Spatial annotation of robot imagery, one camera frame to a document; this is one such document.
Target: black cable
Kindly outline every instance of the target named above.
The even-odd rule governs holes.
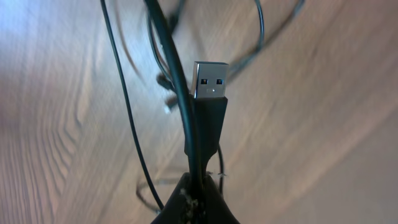
[[[177,184],[179,182],[179,178],[173,178],[173,179],[158,179],[158,180],[154,180],[154,185],[169,185],[169,184]],[[141,183],[141,184],[137,184],[136,187],[136,195],[137,198],[150,210],[152,210],[153,212],[155,212],[156,214],[160,213],[160,209],[156,206],[151,204],[150,202],[148,202],[144,196],[142,196],[141,191],[148,187],[148,183]]]
[[[176,10],[174,10],[174,12],[171,13],[171,15],[169,15],[167,17],[167,24],[169,27],[169,30],[171,31],[171,33],[174,33],[175,28],[177,27],[178,21],[180,20],[180,15],[182,12],[182,8],[185,5],[186,0],[180,0],[178,7],[176,8]],[[163,73],[163,75],[165,77],[167,77],[167,79],[171,82],[171,75],[169,72],[169,68],[166,64],[164,64],[164,60],[157,48],[157,44],[155,42],[155,36],[154,36],[154,32],[152,29],[152,21],[150,19],[150,14],[147,14],[147,31],[148,31],[148,37],[149,37],[149,42],[150,42],[150,47],[152,48],[152,53],[154,54],[154,58],[155,61],[157,63],[157,66],[159,67],[160,71]]]
[[[141,152],[141,147],[139,145],[138,136],[137,136],[137,132],[136,132],[136,127],[134,126],[134,120],[132,118],[132,112],[131,112],[131,106],[130,106],[130,101],[129,101],[129,95],[128,95],[128,92],[127,92],[126,82],[124,81],[124,75],[123,75],[122,66],[121,66],[121,63],[120,63],[119,55],[118,55],[118,50],[117,50],[116,44],[114,42],[114,37],[113,37],[113,33],[112,33],[111,23],[109,21],[108,10],[106,9],[105,0],[101,0],[101,7],[102,7],[102,11],[103,11],[104,18],[105,18],[105,24],[106,24],[106,28],[108,30],[109,39],[111,41],[114,58],[116,60],[116,65],[118,66],[120,81],[122,83],[122,88],[123,88],[124,99],[126,101],[127,113],[129,115],[131,132],[132,132],[132,136],[134,138],[134,143],[136,144],[136,149],[137,149],[139,161],[141,163],[142,170],[144,171],[144,175],[145,175],[145,178],[146,178],[146,180],[148,182],[148,186],[150,188],[150,191],[152,192],[152,195],[154,196],[155,201],[156,201],[157,205],[159,206],[159,208],[163,209],[163,207],[164,207],[163,203],[160,200],[159,196],[157,195],[156,189],[155,189],[155,187],[154,187],[154,185],[152,183],[152,180],[150,179],[150,175],[149,175],[147,166],[145,164],[144,157],[143,157],[142,152]]]
[[[160,43],[163,46],[167,64],[169,65],[175,92],[178,99],[178,107],[185,133],[185,142],[188,154],[189,171],[194,194],[200,194],[202,188],[200,151],[198,150],[198,131],[193,117],[193,108],[187,88],[180,58],[175,48],[172,35],[167,27],[167,22],[162,9],[156,0],[145,0],[149,14],[156,27]]]
[[[152,49],[152,53],[154,54],[157,66],[160,68],[160,71],[163,73],[163,75],[169,81],[171,81],[172,77],[169,74],[169,68],[167,68],[165,65],[163,65],[159,59],[159,57],[161,57],[161,56],[159,55],[159,50],[157,49],[157,45],[155,43],[154,31],[152,30],[152,20],[150,19],[149,13],[147,15],[147,31],[148,31],[148,36],[149,36],[150,47]]]
[[[218,182],[218,190],[220,191],[221,196],[223,196],[223,186],[224,186],[224,159],[223,159],[223,153],[221,152],[221,147],[218,145],[217,148],[217,153],[218,153],[218,159],[220,161],[220,181]]]
[[[229,77],[228,77],[228,83],[231,83],[237,76],[238,74],[246,68],[252,61],[253,59],[257,56],[257,54],[270,46],[271,43],[276,39],[276,37],[279,36],[279,34],[287,27],[288,24],[290,24],[295,16],[300,12],[302,6],[304,5],[305,0],[298,0],[296,5],[294,6],[292,12],[286,17],[286,19],[281,23],[281,25],[267,38],[267,40],[263,41],[264,39],[264,18],[262,16],[262,9],[259,0],[255,0],[257,9],[259,11],[259,19],[260,19],[260,38],[259,40],[262,40],[261,42],[259,41],[257,45],[245,56],[241,57],[239,60],[236,62],[233,62],[231,65]]]
[[[257,45],[255,45],[246,55],[241,58],[235,60],[229,67],[229,77],[228,83],[231,82],[234,76],[238,74],[241,70],[243,70],[249,63],[254,59],[254,57],[261,51],[262,43],[265,38],[265,30],[264,30],[264,16],[262,14],[262,7],[260,0],[254,0],[256,3],[257,11],[259,14],[260,20],[260,35],[257,41]]]

